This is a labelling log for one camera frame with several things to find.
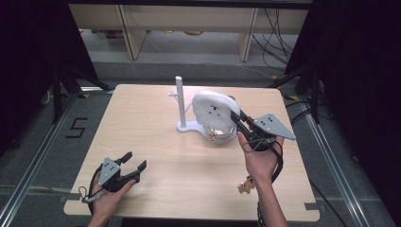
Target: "white stand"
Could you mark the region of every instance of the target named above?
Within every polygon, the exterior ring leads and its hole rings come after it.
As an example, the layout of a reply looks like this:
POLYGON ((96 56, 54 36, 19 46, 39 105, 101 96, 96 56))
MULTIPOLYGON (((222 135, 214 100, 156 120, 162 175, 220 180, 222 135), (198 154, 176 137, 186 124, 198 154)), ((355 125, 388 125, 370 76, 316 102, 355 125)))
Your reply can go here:
POLYGON ((177 94, 170 94, 169 96, 174 96, 178 101, 178 106, 180 109, 180 121, 177 123, 177 130, 181 133, 186 132, 197 132, 203 135, 204 138, 215 143, 227 143, 236 137, 236 130, 233 129, 228 134, 219 134, 215 131, 211 131, 207 126, 200 125, 196 120, 185 120, 185 113, 191 106, 191 104, 185 108, 183 103, 183 79, 181 77, 176 77, 177 94))

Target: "gray floor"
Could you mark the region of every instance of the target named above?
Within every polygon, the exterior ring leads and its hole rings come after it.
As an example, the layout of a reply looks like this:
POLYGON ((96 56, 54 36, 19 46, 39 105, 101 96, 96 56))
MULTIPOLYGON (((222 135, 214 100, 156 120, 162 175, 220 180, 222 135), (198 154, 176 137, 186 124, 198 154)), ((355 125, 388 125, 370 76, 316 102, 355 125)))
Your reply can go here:
MULTIPOLYGON (((81 35, 98 76, 110 85, 118 83, 173 84, 174 77, 179 74, 183 77, 184 85, 265 87, 272 83, 273 76, 281 78, 282 70, 285 68, 282 62, 269 55, 264 56, 255 41, 252 43, 248 61, 241 62, 235 34, 205 32, 198 36, 191 36, 180 31, 173 33, 151 31, 136 61, 129 59, 122 39, 107 39, 103 33, 92 33, 90 30, 84 30, 81 35)), ((261 35, 256 35, 256 38, 262 44, 266 42, 261 35)), ((292 46, 297 36, 283 36, 283 39, 292 46)), ((282 51, 273 47, 270 49, 285 59, 282 51)), ((280 88, 283 96, 295 96, 293 88, 296 82, 297 79, 294 79, 280 88)), ((85 81, 80 83, 82 86, 92 86, 85 81)), ((83 226, 87 224, 89 217, 66 216, 62 207, 110 98, 111 95, 89 95, 86 98, 78 98, 73 103, 10 226, 83 226), (77 133, 70 130, 76 117, 88 118, 79 122, 79 126, 86 130, 81 138, 68 139, 67 135, 77 133)), ((293 102, 295 101, 289 98, 285 100, 286 104, 293 102)), ((301 113, 304 107, 302 104, 288 107, 289 118, 301 113)), ((34 114, 24 133, 18 137, 20 147, 10 148, 0 158, 0 179, 2 179, 0 204, 2 206, 8 201, 13 187, 24 176, 26 168, 44 140, 51 127, 52 114, 52 102, 44 104, 34 114)), ((346 182, 355 193, 367 221, 371 226, 395 226, 363 169, 350 158, 353 154, 352 150, 342 136, 335 118, 324 105, 319 108, 319 114, 321 120, 319 127, 322 128, 329 147, 333 150, 346 182)), ((293 129, 298 138, 307 174, 311 182, 317 185, 323 194, 313 189, 321 211, 319 221, 291 222, 290 225, 341 226, 339 218, 323 200, 325 197, 347 226, 360 226, 353 218, 353 212, 343 197, 307 116, 296 121, 293 129)), ((120 223, 121 218, 113 218, 109 226, 119 226, 120 223)))

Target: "person's right hand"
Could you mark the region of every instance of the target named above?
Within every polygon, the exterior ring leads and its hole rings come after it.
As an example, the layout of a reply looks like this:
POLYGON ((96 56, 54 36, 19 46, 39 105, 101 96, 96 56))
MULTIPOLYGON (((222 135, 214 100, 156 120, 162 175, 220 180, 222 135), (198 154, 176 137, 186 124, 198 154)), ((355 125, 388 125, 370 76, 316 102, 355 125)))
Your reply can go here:
MULTIPOLYGON (((271 177, 274 173, 275 168, 277 168, 277 157, 271 150, 265 151, 252 151, 251 146, 248 144, 247 139, 245 138, 242 132, 236 133, 238 137, 239 145, 244 150, 245 156, 245 164, 248 170, 248 173, 251 175, 251 178, 256 184, 256 187, 260 183, 269 183, 271 184, 271 177)), ((276 141, 283 146, 284 138, 281 136, 276 136, 276 141)), ((280 146, 276 143, 272 145, 272 147, 277 150, 280 154, 282 154, 282 150, 280 146)))

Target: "person's left hand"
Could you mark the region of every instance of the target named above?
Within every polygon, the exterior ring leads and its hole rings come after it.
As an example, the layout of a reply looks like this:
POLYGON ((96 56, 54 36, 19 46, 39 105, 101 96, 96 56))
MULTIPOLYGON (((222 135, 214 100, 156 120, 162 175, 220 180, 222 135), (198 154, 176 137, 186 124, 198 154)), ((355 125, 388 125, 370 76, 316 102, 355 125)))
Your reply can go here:
MULTIPOLYGON (((92 195, 101 189, 101 187, 98 186, 99 178, 100 172, 96 174, 92 189, 92 195)), ((134 184, 135 180, 131 180, 116 192, 107 192, 106 190, 98 192, 100 194, 106 194, 94 201, 94 213, 88 227, 106 226, 107 222, 117 209, 118 204, 121 202, 121 199, 128 191, 130 191, 134 184)))

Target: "table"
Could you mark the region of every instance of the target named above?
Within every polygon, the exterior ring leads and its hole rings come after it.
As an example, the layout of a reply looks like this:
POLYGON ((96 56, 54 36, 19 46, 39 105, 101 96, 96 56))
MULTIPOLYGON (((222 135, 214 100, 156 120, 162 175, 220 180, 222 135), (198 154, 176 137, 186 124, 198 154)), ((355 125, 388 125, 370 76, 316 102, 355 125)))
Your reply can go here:
MULTIPOLYGON (((292 130, 281 94, 276 89, 184 86, 188 105, 200 90, 234 96, 249 116, 273 112, 292 130)), ((168 96, 175 86, 118 85, 103 115, 71 193, 88 187, 95 169, 107 156, 115 160, 128 151, 133 157, 122 165, 122 175, 144 160, 148 167, 141 182, 122 201, 115 215, 127 218, 184 218, 256 220, 255 190, 240 194, 237 185, 248 176, 243 151, 234 139, 215 144, 195 132, 180 133, 177 101, 168 96)), ((186 119, 195 119, 192 109, 186 119)), ((316 221, 318 210, 296 141, 284 144, 284 168, 274 188, 288 220, 316 221)), ((90 215, 88 206, 69 200, 67 215, 90 215)))

